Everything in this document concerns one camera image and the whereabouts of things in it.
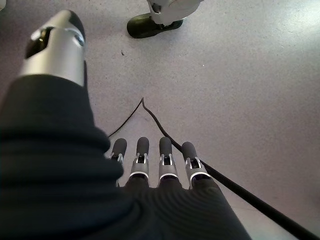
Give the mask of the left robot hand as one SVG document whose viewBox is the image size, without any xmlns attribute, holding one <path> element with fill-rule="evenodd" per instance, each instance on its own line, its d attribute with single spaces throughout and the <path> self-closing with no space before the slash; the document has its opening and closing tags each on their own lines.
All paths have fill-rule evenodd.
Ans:
<svg viewBox="0 0 320 240">
<path fill-rule="evenodd" d="M 2 102 L 1 239 L 248 240 L 189 142 L 183 144 L 189 189 L 167 137 L 159 142 L 157 187 L 149 185 L 146 137 L 119 186 L 127 142 L 111 145 L 94 123 L 84 43 L 78 16 L 58 12 L 32 34 Z"/>
</svg>

